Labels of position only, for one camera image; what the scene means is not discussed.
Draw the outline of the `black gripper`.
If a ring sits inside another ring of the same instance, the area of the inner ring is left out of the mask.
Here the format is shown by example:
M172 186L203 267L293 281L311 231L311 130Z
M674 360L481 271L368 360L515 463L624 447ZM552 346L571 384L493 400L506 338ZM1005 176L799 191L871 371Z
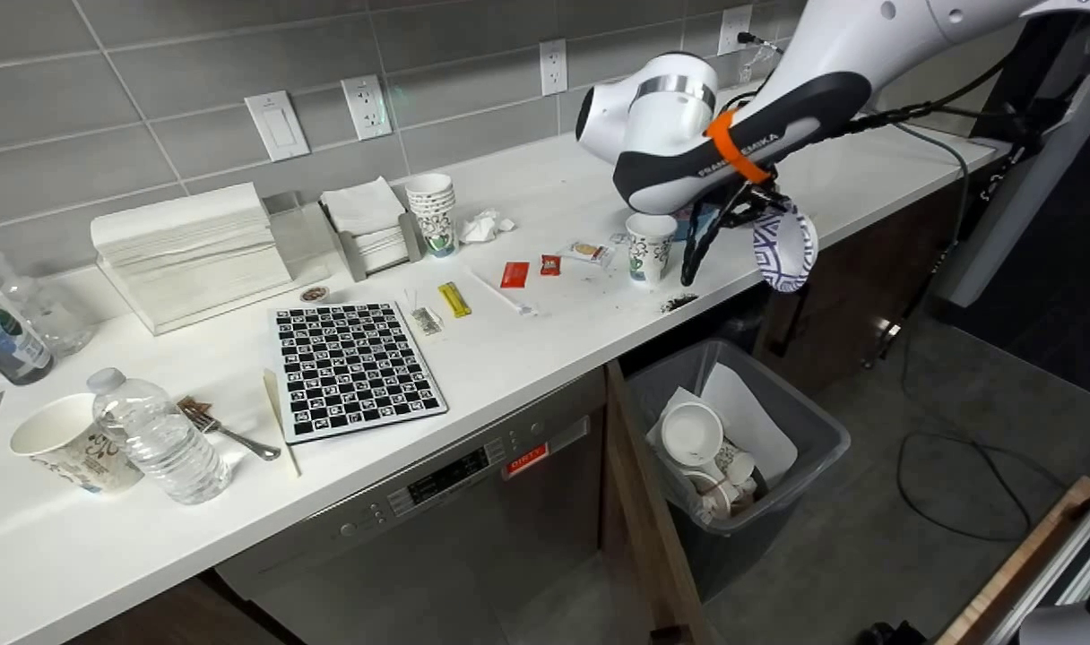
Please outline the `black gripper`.
M772 191L735 191L730 197L702 197L687 210L687 243L680 261L680 281L693 286L708 252L712 248L718 231L728 225L753 225L767 213L783 213L790 199Z

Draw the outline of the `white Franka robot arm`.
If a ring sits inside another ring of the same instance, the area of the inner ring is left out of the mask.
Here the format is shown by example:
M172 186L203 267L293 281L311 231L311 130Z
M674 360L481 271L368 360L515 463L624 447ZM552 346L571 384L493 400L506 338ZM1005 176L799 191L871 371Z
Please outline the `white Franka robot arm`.
M721 213L684 248L680 281L693 281L740 205L785 207L773 160L871 130L862 106L919 60L1045 14L1090 14L1090 0L808 0L746 106L721 106L718 72L672 50L592 87L574 139L614 166L614 186L638 213L698 213L708 197L721 197Z

